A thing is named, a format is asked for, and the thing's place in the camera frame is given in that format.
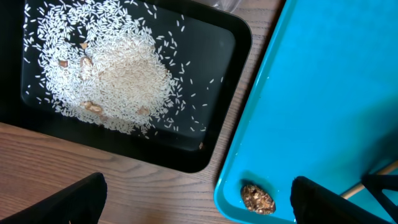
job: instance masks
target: blue tray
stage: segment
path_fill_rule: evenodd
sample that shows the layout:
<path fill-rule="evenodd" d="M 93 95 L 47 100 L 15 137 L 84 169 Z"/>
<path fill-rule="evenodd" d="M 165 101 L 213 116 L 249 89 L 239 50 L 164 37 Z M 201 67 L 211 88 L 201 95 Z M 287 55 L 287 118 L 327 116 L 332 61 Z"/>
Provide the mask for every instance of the blue tray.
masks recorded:
<path fill-rule="evenodd" d="M 396 0 L 286 2 L 216 186 L 224 216 L 293 223 L 295 177 L 342 194 L 397 158 L 397 12 Z M 245 209 L 245 180 L 270 193 L 274 214 Z M 350 200 L 392 220 L 367 190 Z"/>

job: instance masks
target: wood grain surface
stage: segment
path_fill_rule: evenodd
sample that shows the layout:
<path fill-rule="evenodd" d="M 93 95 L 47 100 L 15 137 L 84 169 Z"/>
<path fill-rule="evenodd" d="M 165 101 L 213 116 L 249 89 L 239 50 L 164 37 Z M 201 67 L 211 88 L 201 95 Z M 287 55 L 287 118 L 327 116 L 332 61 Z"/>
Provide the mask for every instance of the wood grain surface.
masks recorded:
<path fill-rule="evenodd" d="M 242 0 L 234 11 L 250 25 L 253 45 L 205 170 L 186 174 L 0 123 L 0 219 L 102 172 L 108 199 L 100 223 L 229 223 L 213 191 L 282 6 L 282 0 Z"/>

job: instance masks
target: clear plastic bag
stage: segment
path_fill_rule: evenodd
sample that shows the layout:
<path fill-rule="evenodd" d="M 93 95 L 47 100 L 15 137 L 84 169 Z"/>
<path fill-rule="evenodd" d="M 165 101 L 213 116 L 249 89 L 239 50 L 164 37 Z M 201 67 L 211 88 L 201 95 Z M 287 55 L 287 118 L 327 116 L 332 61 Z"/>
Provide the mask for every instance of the clear plastic bag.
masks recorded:
<path fill-rule="evenodd" d="M 216 9 L 225 11 L 225 12 L 233 12 L 241 0 L 194 0 L 205 4 L 207 6 L 215 7 Z"/>

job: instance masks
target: wooden handle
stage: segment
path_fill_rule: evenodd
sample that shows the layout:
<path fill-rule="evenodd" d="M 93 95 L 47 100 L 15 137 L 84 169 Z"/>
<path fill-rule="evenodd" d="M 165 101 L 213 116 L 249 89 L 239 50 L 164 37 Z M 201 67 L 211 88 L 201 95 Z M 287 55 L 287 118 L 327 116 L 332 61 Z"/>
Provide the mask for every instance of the wooden handle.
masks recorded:
<path fill-rule="evenodd" d="M 377 175 L 386 175 L 386 174 L 389 174 L 392 171 L 396 170 L 397 168 L 398 168 L 398 161 L 395 161 L 392 164 L 385 167 L 384 169 L 377 172 L 376 174 Z M 360 192 L 364 188 L 365 188 L 365 186 L 363 184 L 357 184 L 353 188 L 351 188 L 348 191 L 346 191 L 345 193 L 343 193 L 341 196 L 345 199 L 349 199 L 350 197 L 352 197 L 356 193 Z"/>

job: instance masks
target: tray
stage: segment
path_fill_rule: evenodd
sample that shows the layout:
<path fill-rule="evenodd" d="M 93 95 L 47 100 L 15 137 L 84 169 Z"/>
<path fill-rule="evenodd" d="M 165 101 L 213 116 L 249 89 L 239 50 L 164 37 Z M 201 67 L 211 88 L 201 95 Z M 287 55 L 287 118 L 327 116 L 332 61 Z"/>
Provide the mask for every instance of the tray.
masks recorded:
<path fill-rule="evenodd" d="M 59 0 L 46 2 L 61 4 Z M 136 1 L 138 6 L 122 0 L 120 2 L 128 8 L 133 18 L 144 17 L 146 26 L 152 29 L 155 38 L 158 35 L 168 35 L 168 31 L 173 32 L 173 38 L 178 39 L 175 60 L 178 65 L 191 61 L 189 67 L 185 67 L 183 97 L 180 99 L 188 105 L 184 113 L 174 118 L 179 125 L 179 132 L 172 128 L 166 129 L 163 123 L 159 123 L 156 130 L 148 134 L 151 138 L 147 140 L 142 135 L 133 133 L 128 136 L 94 124 L 82 123 L 76 118 L 55 114 L 52 105 L 38 104 L 36 96 L 41 99 L 48 97 L 35 78 L 35 75 L 42 72 L 37 63 L 39 53 L 32 47 L 27 52 L 22 48 L 23 36 L 29 36 L 29 33 L 37 29 L 37 23 L 28 22 L 26 29 L 22 30 L 25 3 L 32 8 L 29 20 L 41 16 L 36 9 L 44 7 L 43 1 L 32 0 L 0 3 L 2 25 L 7 30 L 7 35 L 2 35 L 0 41 L 3 68 L 7 70 L 1 77 L 7 86 L 0 90 L 3 93 L 0 96 L 0 122 L 172 169 L 197 172 L 207 165 L 215 148 L 251 48 L 251 31 L 242 19 L 193 1 L 146 1 L 151 8 L 153 4 L 157 6 L 157 19 L 149 15 L 142 1 Z M 176 25 L 177 19 L 182 22 L 182 14 L 185 17 L 184 32 L 180 32 L 181 26 Z M 74 37 L 71 41 L 77 44 L 81 42 Z M 161 44 L 163 42 L 157 42 L 156 47 Z M 180 68 L 174 66 L 168 69 L 180 77 Z M 190 78 L 194 80 L 194 85 L 190 84 Z M 197 97 L 190 98 L 192 93 L 196 93 Z M 191 104 L 204 103 L 208 106 L 197 106 L 199 108 L 196 111 L 191 107 Z M 190 130 L 190 126 L 194 125 L 191 119 L 193 115 L 200 122 L 198 128 L 207 127 L 207 131 Z"/>
<path fill-rule="evenodd" d="M 293 223 L 295 177 L 342 194 L 398 158 L 397 10 L 397 1 L 286 1 L 215 189 L 224 216 Z M 245 209 L 247 181 L 270 193 L 274 214 Z M 367 190 L 350 201 L 392 220 Z"/>

